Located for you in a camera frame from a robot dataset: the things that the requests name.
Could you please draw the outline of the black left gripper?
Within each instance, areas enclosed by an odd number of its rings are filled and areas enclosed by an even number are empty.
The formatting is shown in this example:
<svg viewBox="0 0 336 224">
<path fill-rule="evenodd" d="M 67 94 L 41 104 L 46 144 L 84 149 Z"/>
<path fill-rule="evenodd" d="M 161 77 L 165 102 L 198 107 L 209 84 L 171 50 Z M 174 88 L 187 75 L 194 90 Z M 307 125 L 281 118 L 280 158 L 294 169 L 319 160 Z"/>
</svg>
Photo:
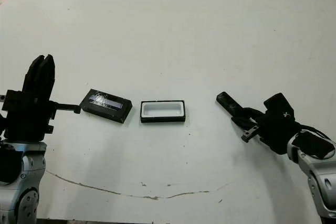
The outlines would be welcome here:
<svg viewBox="0 0 336 224">
<path fill-rule="evenodd" d="M 55 62 L 52 55 L 38 56 L 30 65 L 22 91 L 8 90 L 2 110 L 7 112 L 1 120 L 4 137 L 10 141 L 42 141 L 54 131 L 49 124 L 58 110 L 80 113 L 80 106 L 50 100 L 55 83 Z"/>
</svg>

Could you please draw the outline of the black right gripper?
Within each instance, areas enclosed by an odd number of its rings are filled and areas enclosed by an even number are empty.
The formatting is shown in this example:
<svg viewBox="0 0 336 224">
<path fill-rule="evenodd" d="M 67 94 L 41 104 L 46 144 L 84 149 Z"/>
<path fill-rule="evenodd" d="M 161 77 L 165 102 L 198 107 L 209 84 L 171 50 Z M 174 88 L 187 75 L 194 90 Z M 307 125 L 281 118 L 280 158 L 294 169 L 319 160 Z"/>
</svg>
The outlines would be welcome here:
<svg viewBox="0 0 336 224">
<path fill-rule="evenodd" d="M 231 120 L 244 131 L 252 131 L 243 135 L 243 141 L 248 142 L 258 135 L 262 143 L 279 155 L 287 153 L 289 140 L 301 130 L 294 114 L 288 111 L 263 113 L 253 108 L 241 108 Z"/>
</svg>

